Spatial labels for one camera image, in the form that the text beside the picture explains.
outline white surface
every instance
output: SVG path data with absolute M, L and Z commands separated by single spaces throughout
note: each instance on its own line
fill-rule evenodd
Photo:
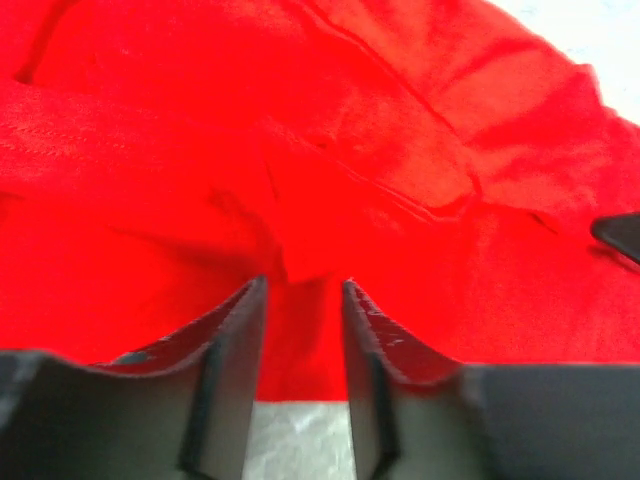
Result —
M 605 103 L 640 123 L 640 0 L 494 0 L 574 61 L 592 64 Z M 258 404 L 247 480 L 352 480 L 343 404 Z

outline black plastic part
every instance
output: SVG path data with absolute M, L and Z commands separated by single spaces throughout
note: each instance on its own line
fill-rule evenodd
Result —
M 595 220 L 591 234 L 640 264 L 640 213 L 629 213 Z
M 343 303 L 343 335 L 351 432 L 358 478 L 386 479 L 400 453 L 391 383 L 357 317 L 354 302 Z
M 266 293 L 111 364 L 0 352 L 0 478 L 240 480 Z
M 458 363 L 353 282 L 343 316 L 358 480 L 640 478 L 638 366 Z

